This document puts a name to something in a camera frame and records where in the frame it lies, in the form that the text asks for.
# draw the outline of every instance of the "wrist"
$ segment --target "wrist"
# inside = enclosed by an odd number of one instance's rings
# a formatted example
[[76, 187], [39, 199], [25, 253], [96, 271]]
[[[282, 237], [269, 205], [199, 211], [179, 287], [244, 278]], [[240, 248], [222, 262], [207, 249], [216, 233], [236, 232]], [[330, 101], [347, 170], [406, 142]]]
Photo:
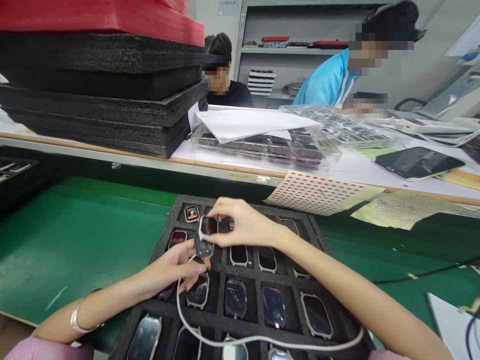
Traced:
[[286, 253], [289, 248], [295, 246], [298, 239], [300, 238], [291, 232], [286, 226], [276, 223], [273, 231], [270, 232], [268, 246], [275, 248], [282, 253]]

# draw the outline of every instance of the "white tray stack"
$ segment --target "white tray stack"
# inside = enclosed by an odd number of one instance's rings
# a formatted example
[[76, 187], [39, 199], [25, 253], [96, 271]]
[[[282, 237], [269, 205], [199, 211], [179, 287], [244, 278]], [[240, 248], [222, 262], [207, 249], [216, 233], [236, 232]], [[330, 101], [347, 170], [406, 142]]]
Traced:
[[277, 74], [272, 70], [250, 70], [248, 76], [248, 90], [252, 95], [269, 97], [274, 88], [274, 82]]

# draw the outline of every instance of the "pink sleeve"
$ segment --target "pink sleeve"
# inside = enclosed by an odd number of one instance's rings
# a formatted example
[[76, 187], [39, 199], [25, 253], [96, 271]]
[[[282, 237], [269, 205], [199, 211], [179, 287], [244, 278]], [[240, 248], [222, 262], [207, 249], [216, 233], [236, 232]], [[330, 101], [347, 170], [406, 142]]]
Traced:
[[90, 345], [71, 347], [38, 337], [20, 341], [4, 360], [92, 360], [94, 349]]
[[368, 360], [409, 360], [409, 358], [391, 351], [372, 351]]

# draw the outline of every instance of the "green workbench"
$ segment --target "green workbench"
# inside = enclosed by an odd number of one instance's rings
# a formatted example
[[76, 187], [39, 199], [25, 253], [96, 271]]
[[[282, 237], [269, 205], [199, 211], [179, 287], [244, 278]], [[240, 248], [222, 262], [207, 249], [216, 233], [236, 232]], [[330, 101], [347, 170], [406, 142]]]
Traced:
[[[0, 312], [34, 325], [146, 266], [177, 194], [260, 203], [273, 190], [129, 166], [112, 170], [109, 163], [88, 159], [68, 163], [69, 176], [0, 219]], [[371, 281], [404, 278], [480, 254], [477, 219], [437, 214], [405, 231], [359, 221], [350, 212], [317, 221], [331, 255]], [[470, 305], [480, 295], [480, 277], [470, 267], [456, 268], [381, 288], [436, 330], [426, 293]], [[119, 314], [89, 340], [109, 352], [125, 318]]]

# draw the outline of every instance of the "woman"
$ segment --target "woman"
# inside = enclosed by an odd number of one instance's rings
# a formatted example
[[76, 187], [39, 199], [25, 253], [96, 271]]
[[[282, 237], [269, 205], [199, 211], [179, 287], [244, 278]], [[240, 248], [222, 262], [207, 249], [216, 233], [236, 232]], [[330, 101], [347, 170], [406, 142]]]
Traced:
[[[258, 213], [244, 200], [221, 197], [208, 216], [228, 216], [235, 221], [232, 232], [212, 235], [212, 243], [222, 248], [247, 245], [278, 249], [322, 283], [389, 349], [372, 352], [370, 360], [453, 360], [440, 338], [385, 292], [285, 226]], [[71, 325], [79, 302], [65, 306], [41, 323], [30, 338], [21, 341], [5, 360], [91, 360], [91, 347], [72, 348], [67, 344], [178, 279], [185, 278], [181, 292], [190, 289], [199, 274], [211, 266], [208, 258], [205, 264], [187, 263], [194, 254], [193, 240], [175, 245], [138, 274], [88, 295], [78, 309], [80, 329]]]
[[224, 32], [205, 38], [207, 53], [217, 55], [218, 61], [205, 69], [208, 80], [206, 99], [211, 105], [254, 108], [252, 95], [247, 86], [230, 80], [232, 66], [232, 42]]

